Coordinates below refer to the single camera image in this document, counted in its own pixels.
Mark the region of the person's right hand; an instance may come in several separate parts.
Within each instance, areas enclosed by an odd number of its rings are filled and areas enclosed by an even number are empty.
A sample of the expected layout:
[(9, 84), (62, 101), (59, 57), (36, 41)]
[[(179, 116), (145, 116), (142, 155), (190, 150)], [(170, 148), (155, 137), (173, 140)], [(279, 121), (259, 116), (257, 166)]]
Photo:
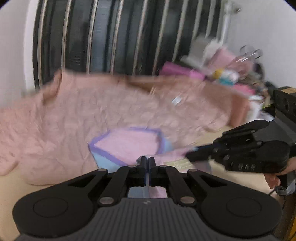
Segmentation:
[(285, 168), (282, 172), (277, 174), (264, 174), (264, 178), (267, 182), (267, 185), (270, 189), (274, 189), (275, 187), (280, 186), (279, 176), (286, 175), (290, 172), (295, 172), (296, 170), (296, 157), (292, 157), (289, 159), (287, 168)]

